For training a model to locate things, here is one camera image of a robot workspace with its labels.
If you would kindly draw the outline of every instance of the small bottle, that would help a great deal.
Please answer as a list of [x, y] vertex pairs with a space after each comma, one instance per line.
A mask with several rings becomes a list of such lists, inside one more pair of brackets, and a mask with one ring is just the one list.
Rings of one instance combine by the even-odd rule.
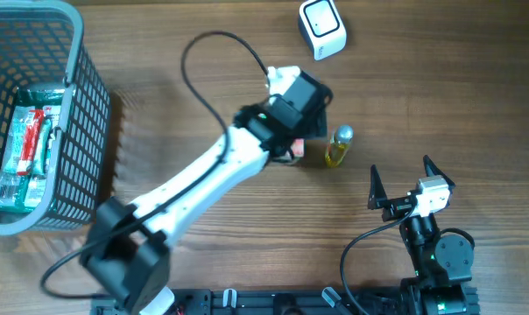
[[353, 136], [354, 130], [349, 125], [343, 125], [335, 131], [325, 152], [328, 167], [336, 167], [342, 162], [346, 152], [350, 149]]

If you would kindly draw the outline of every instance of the plastic basket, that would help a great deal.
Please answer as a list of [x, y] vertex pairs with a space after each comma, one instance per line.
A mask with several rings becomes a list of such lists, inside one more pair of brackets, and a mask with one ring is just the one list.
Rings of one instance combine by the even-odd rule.
[[80, 13], [67, 3], [0, 1], [0, 167], [17, 89], [66, 89], [45, 194], [28, 214], [0, 215], [0, 235], [71, 230], [95, 218], [110, 105], [82, 39]]

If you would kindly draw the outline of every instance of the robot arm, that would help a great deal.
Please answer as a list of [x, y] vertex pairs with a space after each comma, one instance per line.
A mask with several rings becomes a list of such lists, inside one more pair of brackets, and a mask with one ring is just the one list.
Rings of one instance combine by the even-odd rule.
[[[80, 264], [129, 314], [162, 315], [174, 300], [166, 288], [173, 245], [227, 191], [263, 170], [270, 158], [283, 156], [296, 138], [327, 133], [328, 87], [296, 66], [269, 67], [270, 96], [244, 106], [228, 128], [230, 147], [212, 173], [163, 211], [142, 223], [145, 241], [122, 234], [84, 252]], [[224, 150], [225, 136], [167, 183], [124, 206], [109, 199], [97, 209], [86, 245], [160, 209], [204, 173]]]

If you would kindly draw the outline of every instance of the silver bottle cap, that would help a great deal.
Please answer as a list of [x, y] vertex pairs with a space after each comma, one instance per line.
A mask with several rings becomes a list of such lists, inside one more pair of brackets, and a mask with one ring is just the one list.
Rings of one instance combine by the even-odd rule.
[[349, 144], [354, 136], [354, 130], [349, 125], [342, 125], [336, 130], [335, 139], [341, 144]]

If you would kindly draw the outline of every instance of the white cube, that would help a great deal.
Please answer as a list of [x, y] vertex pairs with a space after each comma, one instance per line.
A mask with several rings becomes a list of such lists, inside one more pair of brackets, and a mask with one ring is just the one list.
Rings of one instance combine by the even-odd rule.
[[315, 60], [338, 53], [346, 45], [346, 29], [333, 0], [305, 1], [300, 6], [298, 27]]

